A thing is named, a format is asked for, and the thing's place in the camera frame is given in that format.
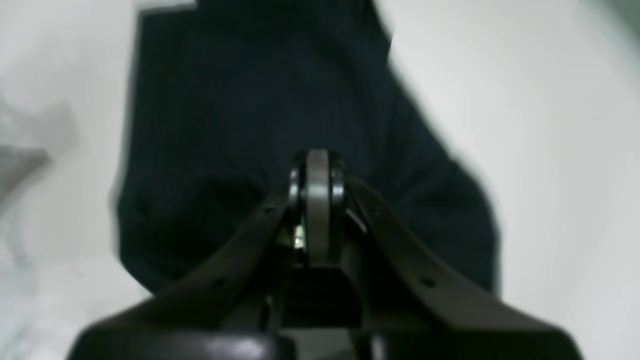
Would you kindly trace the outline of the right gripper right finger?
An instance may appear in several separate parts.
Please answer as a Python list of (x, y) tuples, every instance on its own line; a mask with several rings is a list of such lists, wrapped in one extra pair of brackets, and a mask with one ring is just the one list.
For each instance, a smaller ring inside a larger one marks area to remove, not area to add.
[(423, 246), (379, 194), (318, 151), (318, 266), (361, 303), (359, 360), (580, 360), (557, 326), (505, 305)]

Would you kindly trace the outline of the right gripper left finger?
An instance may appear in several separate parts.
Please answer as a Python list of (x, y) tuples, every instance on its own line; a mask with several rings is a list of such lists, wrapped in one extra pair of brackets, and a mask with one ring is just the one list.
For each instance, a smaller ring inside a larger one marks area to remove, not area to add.
[(71, 360), (295, 360), (291, 273), (321, 265), (321, 152), (297, 155), (231, 240), (153, 298), (83, 330)]

